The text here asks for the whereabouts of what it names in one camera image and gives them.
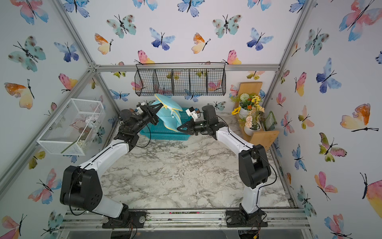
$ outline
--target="orange butterfly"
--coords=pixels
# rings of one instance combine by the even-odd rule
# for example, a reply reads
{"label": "orange butterfly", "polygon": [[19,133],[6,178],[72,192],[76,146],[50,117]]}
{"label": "orange butterfly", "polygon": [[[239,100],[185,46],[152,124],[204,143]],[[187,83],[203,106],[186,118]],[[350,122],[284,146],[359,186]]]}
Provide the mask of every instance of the orange butterfly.
{"label": "orange butterfly", "polygon": [[348,115],[342,116],[342,121],[340,125],[343,128],[351,129],[352,132],[359,130],[375,130],[378,131],[379,128],[367,128],[366,125],[369,123],[370,117],[370,104],[362,104],[355,109],[353,112],[353,117]]}
{"label": "orange butterfly", "polygon": [[309,126],[309,127],[313,127],[314,126],[314,123],[312,121],[308,120],[308,117],[310,117],[310,116],[309,116],[309,114],[306,113],[306,106],[304,106],[303,114],[302,115],[301,114],[298,115],[298,120],[302,121],[301,127],[303,129],[306,129],[306,126]]}
{"label": "orange butterfly", "polygon": [[105,38],[103,38],[102,36],[98,35],[97,33],[94,35],[94,38],[95,38],[95,41],[100,44],[101,46],[98,47],[98,50],[106,55],[109,51],[110,51],[110,48],[112,46],[112,42],[113,42],[113,39],[109,42],[107,42],[107,40],[105,40]]}
{"label": "orange butterfly", "polygon": [[196,33],[194,35],[194,42],[195,42],[196,46],[193,46],[191,48],[191,50],[194,52],[194,54],[198,54],[199,52],[204,50],[204,48],[206,47],[207,43],[210,40],[211,39],[208,39],[208,41],[205,42],[204,39],[202,38],[202,36],[199,33]]}
{"label": "orange butterfly", "polygon": [[27,108],[31,109],[33,105],[33,99],[34,95],[31,91],[31,87],[29,86],[29,79],[27,79],[28,82],[28,89],[23,85],[18,84],[12,84],[12,83],[4,83],[6,91],[11,95],[15,96],[16,98],[20,98],[20,107],[21,108]]}

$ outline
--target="blue butterfly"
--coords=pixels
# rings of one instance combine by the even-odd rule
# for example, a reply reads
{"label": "blue butterfly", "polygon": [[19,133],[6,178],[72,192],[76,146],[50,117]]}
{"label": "blue butterfly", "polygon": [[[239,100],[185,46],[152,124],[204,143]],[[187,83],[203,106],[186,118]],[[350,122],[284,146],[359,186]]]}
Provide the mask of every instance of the blue butterfly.
{"label": "blue butterfly", "polygon": [[68,46],[68,43],[65,43],[65,46],[64,46],[58,42],[55,42],[54,45],[60,50],[60,52],[65,53],[64,61],[71,62],[72,57],[73,57],[73,60],[78,60],[79,56],[76,53],[74,53],[77,51],[77,48],[74,45],[74,43],[71,44],[70,46]]}
{"label": "blue butterfly", "polygon": [[256,46],[256,50],[263,49],[263,44],[268,43],[273,39],[273,36],[262,37],[264,34],[261,33],[261,35],[259,35],[256,29],[252,28],[250,37],[252,37],[253,40],[250,42],[247,42],[247,46],[248,47]]}
{"label": "blue butterfly", "polygon": [[330,89],[338,89],[341,87],[341,83],[333,79],[331,76],[335,75],[334,70],[332,72],[332,59],[329,58],[326,62],[326,65],[324,66],[324,73],[317,73],[317,83],[321,82],[320,86],[320,92],[326,93],[327,87],[329,86]]}
{"label": "blue butterfly", "polygon": [[292,151],[292,155],[293,157],[295,157],[295,160],[296,160],[295,162],[296,169],[298,170],[301,166],[301,168],[306,171],[305,165],[303,163],[303,158],[301,157],[300,144],[298,144],[297,152],[295,150]]}
{"label": "blue butterfly", "polygon": [[86,4],[89,2],[89,0],[65,0],[67,3],[64,3],[64,8],[68,12],[73,12],[74,9],[76,9],[78,12],[84,17],[89,17],[89,13],[84,9]]}
{"label": "blue butterfly", "polygon": [[170,47],[167,44],[172,43],[175,40],[175,36],[167,36],[163,37],[164,33],[159,35],[157,31],[154,29],[150,28],[151,36],[155,38],[155,41],[153,41],[151,44],[158,48],[159,46],[162,46],[163,50],[168,50]]}
{"label": "blue butterfly", "polygon": [[277,153],[277,155],[279,156],[279,157],[283,157],[282,155],[281,155],[281,152],[280,152],[280,146],[278,145],[278,137],[275,139],[275,141],[273,142],[273,146],[275,147],[275,149],[276,149],[276,153]]}
{"label": "blue butterfly", "polygon": [[297,10],[298,10],[297,13],[299,13],[301,11],[301,9],[303,8],[306,0],[297,0],[297,1],[298,1],[298,3],[294,3],[294,4],[290,5],[289,11],[291,13],[294,13]]}
{"label": "blue butterfly", "polygon": [[198,102],[199,100],[197,99],[199,96],[194,95],[194,93],[191,94],[188,90],[185,89],[185,92],[187,95],[185,96],[185,99],[192,99],[194,102]]}
{"label": "blue butterfly", "polygon": [[114,95],[112,95],[114,99],[122,99],[123,101],[128,101],[128,99],[126,97],[130,93],[121,93],[122,91],[118,93],[112,89],[110,90],[110,92],[114,94]]}
{"label": "blue butterfly", "polygon": [[379,56],[376,57],[376,61],[378,64],[382,64],[382,52],[380,52]]}
{"label": "blue butterfly", "polygon": [[187,9],[190,11],[191,16],[199,16],[199,11],[196,7],[199,7],[200,4],[204,3],[204,0],[182,0],[183,3],[178,4],[178,11],[184,12]]}
{"label": "blue butterfly", "polygon": [[265,97],[265,92],[261,89],[259,92],[260,99],[264,99]]}
{"label": "blue butterfly", "polygon": [[108,119],[107,121],[112,124],[112,128],[114,127],[115,123],[117,122],[118,118],[117,116],[114,116],[113,118],[111,119]]}
{"label": "blue butterfly", "polygon": [[79,156],[77,156],[77,155],[63,155],[63,156],[71,157],[70,161],[71,161],[72,163],[77,162],[77,157],[79,157]]}

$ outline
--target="black wire basket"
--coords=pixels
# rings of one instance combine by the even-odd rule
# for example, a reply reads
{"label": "black wire basket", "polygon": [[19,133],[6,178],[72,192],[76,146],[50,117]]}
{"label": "black wire basket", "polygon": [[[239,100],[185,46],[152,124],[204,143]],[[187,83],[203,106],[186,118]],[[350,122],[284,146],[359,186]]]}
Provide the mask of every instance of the black wire basket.
{"label": "black wire basket", "polygon": [[225,63],[136,64],[135,93],[138,96],[223,96]]}

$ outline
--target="robotic arm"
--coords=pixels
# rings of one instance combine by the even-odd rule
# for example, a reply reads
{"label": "robotic arm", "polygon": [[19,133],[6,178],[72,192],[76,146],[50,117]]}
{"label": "robotic arm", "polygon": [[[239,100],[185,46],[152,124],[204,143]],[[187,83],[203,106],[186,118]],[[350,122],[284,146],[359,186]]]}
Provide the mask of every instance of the robotic arm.
{"label": "robotic arm", "polygon": [[[134,115],[130,110],[122,110],[120,112],[121,126],[110,145],[78,167],[66,168],[60,202],[116,218],[121,222],[120,225],[125,225],[129,220],[128,206],[104,196],[100,178],[118,158],[135,147],[139,131],[148,123],[154,125],[158,123],[156,113],[161,107],[162,104],[147,106],[142,103],[137,107],[139,115]],[[178,130],[190,135],[208,134],[238,155],[239,175],[245,184],[240,213],[246,222],[252,223],[251,221],[259,216],[256,211],[259,208],[258,197],[261,194],[261,188],[271,175],[265,149],[261,145],[254,146],[246,142],[232,132],[225,122],[219,122],[213,106],[204,106],[202,110],[204,121],[194,121],[197,114],[193,108],[190,108],[187,113],[193,118],[178,127]]]}

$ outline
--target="yellow butterfly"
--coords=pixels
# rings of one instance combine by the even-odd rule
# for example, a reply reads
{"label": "yellow butterfly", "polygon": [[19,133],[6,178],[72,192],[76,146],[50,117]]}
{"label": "yellow butterfly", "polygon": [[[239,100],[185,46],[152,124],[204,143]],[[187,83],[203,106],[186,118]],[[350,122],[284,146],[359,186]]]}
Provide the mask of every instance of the yellow butterfly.
{"label": "yellow butterfly", "polygon": [[45,158],[45,151],[35,153],[32,159],[29,161],[29,169],[36,168],[37,159],[43,159],[43,158]]}

